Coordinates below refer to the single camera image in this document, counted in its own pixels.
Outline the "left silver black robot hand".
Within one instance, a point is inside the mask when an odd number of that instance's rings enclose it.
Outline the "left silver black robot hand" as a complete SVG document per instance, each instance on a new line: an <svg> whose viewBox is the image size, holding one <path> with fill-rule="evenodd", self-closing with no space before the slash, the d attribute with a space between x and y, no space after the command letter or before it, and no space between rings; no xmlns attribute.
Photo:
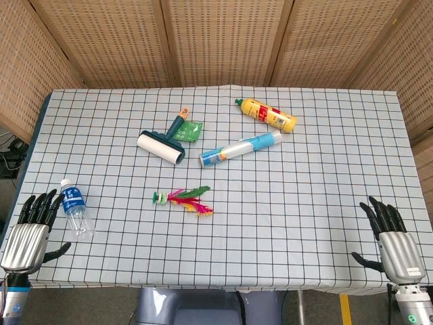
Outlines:
<svg viewBox="0 0 433 325"><path fill-rule="evenodd" d="M7 239L1 268L7 274L33 274L42 264L58 259L71 247L70 242L58 250L47 252L47 243L64 199L57 190L32 195L24 203L17 224Z"/></svg>

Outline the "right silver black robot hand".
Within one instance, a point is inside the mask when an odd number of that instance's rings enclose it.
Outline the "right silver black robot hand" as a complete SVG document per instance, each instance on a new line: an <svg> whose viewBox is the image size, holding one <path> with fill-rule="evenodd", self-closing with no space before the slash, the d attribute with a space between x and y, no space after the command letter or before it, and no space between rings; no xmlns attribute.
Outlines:
<svg viewBox="0 0 433 325"><path fill-rule="evenodd" d="M373 196L369 201L371 206L361 202L360 207L369 220L381 260L369 261L356 252L351 253L352 257L363 267L386 274L394 284L419 284L426 277L425 265L401 214Z"/></svg>

